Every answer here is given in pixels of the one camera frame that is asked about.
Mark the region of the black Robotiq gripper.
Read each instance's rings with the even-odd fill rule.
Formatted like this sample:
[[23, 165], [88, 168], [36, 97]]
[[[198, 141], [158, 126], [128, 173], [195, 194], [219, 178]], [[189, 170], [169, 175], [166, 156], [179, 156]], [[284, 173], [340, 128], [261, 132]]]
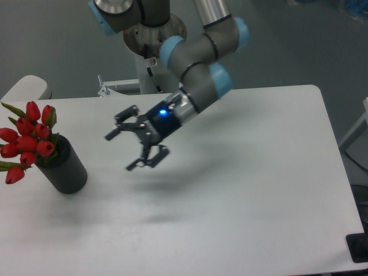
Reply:
[[[126, 166], [126, 170], [145, 166], [156, 167], [170, 153], [168, 147], [159, 143], [181, 127], [168, 103], [158, 103], [141, 115], [138, 107], [132, 105], [115, 115], [115, 120], [116, 127], [105, 136], [107, 141], [111, 141], [120, 132], [130, 131], [137, 135], [143, 145], [141, 156]], [[152, 146], [158, 147], [158, 153], [149, 158]]]

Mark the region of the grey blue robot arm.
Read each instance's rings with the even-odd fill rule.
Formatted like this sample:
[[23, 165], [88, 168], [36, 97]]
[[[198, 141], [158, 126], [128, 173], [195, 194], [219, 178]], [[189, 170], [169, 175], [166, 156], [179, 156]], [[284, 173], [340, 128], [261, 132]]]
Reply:
[[105, 34], [122, 33], [132, 52], [160, 59], [178, 80], [178, 90], [148, 112], [140, 114], [132, 105], [117, 114], [116, 127], [106, 136], [111, 140], [123, 131], [135, 133], [143, 149], [127, 170], [155, 167], [169, 153], [162, 141], [233, 88], [219, 60], [248, 43], [247, 25], [231, 15], [225, 1], [195, 1], [204, 32], [187, 41], [185, 26], [171, 13], [169, 1], [90, 1], [88, 5]]

